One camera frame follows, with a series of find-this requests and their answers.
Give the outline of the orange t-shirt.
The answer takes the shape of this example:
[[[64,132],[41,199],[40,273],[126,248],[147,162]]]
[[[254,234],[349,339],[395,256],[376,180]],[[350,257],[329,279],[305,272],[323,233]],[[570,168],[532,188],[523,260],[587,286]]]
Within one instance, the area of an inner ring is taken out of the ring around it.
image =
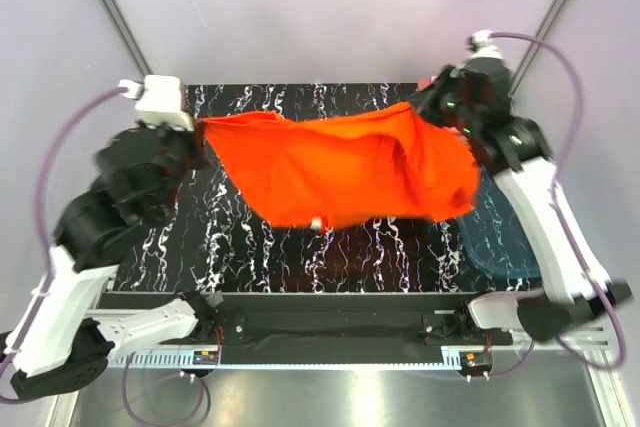
[[[470,148],[407,102],[308,121],[250,111],[201,122],[231,182],[274,227],[445,221],[475,203],[480,171]]]

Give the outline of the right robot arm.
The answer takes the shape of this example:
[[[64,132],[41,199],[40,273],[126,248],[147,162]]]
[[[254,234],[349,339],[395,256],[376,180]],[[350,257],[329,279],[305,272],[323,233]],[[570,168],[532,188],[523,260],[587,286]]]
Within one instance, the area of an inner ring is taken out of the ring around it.
[[[493,329],[518,329],[546,343],[632,298],[593,255],[561,189],[540,126],[511,110],[510,71],[497,55],[445,65],[409,103],[425,121],[456,129],[519,220],[540,269],[541,288],[479,295],[459,309],[454,331],[476,343]]]

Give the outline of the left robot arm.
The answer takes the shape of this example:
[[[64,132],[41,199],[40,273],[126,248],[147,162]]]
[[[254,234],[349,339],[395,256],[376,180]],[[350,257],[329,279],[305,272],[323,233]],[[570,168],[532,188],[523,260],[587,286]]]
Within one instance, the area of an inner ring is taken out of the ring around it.
[[[144,123],[116,135],[95,156],[90,188],[63,210],[46,242],[48,267],[28,312],[1,336],[15,369],[13,403],[78,391],[137,350],[213,337],[216,310],[198,292],[113,323],[88,316],[96,296],[149,229],[168,222],[182,182],[207,166],[204,129]]]

